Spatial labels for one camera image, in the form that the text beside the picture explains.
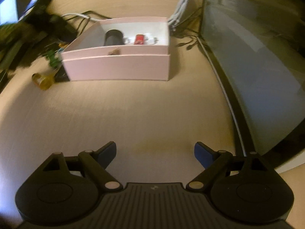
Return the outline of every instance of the white cable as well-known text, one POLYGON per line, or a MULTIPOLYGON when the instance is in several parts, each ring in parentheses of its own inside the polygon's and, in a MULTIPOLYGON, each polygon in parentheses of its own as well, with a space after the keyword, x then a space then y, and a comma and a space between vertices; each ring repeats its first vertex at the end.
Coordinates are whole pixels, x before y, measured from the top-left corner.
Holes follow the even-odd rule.
POLYGON ((170 28, 174 28, 177 26, 177 24, 179 24, 188 2, 189 0, 179 0, 175 12, 167 21, 167 24, 170 28))
POLYGON ((76 15, 76 16, 79 16, 79 17, 82 17, 82 18, 85 18, 85 19, 90 19, 90 20, 95 21, 95 22, 101 21, 100 19, 91 18, 89 16, 79 14, 79 13, 68 13, 68 14, 62 15, 61 17, 68 16, 68 15, 76 15))

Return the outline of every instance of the ribbed black plate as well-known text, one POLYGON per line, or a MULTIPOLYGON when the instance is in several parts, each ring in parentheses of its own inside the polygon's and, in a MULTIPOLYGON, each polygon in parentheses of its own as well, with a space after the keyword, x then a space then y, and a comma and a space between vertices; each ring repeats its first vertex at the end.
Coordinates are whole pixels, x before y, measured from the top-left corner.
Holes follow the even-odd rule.
MULTIPOLYGON (((25 222, 19 229, 48 228, 25 222)), ((291 229, 285 221, 265 226, 244 225, 215 211, 203 194, 186 191, 181 183, 129 183, 106 194, 87 217, 53 229, 291 229)))

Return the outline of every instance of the red usb drive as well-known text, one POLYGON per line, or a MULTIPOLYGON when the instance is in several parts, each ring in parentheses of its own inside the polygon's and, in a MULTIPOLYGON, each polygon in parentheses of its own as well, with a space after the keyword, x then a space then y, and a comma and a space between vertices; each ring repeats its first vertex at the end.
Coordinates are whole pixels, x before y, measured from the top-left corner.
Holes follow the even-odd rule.
POLYGON ((135 36, 134 45, 144 45, 144 35, 143 34, 137 34, 135 36))

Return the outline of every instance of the metal pin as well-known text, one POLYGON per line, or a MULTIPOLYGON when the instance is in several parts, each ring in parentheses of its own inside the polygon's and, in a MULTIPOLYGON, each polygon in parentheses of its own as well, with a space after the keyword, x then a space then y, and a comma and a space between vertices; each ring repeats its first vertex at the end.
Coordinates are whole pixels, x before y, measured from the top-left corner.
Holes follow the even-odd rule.
POLYGON ((107 189, 116 189, 116 188, 119 188, 120 187, 120 184, 118 182, 107 182, 105 183, 105 187, 107 189))
POLYGON ((192 189, 201 189, 201 188, 203 188, 203 186, 204 186, 203 183, 198 182, 198 181, 189 183, 189 187, 192 188, 192 189))

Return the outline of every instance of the black cylinder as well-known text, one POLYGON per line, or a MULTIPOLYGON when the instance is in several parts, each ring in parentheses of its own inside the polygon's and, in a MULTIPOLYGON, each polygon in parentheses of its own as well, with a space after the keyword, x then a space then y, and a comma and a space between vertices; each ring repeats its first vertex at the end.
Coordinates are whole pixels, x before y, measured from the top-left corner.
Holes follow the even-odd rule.
POLYGON ((108 45, 124 45, 123 33, 115 29, 109 30, 104 41, 104 46, 108 45))

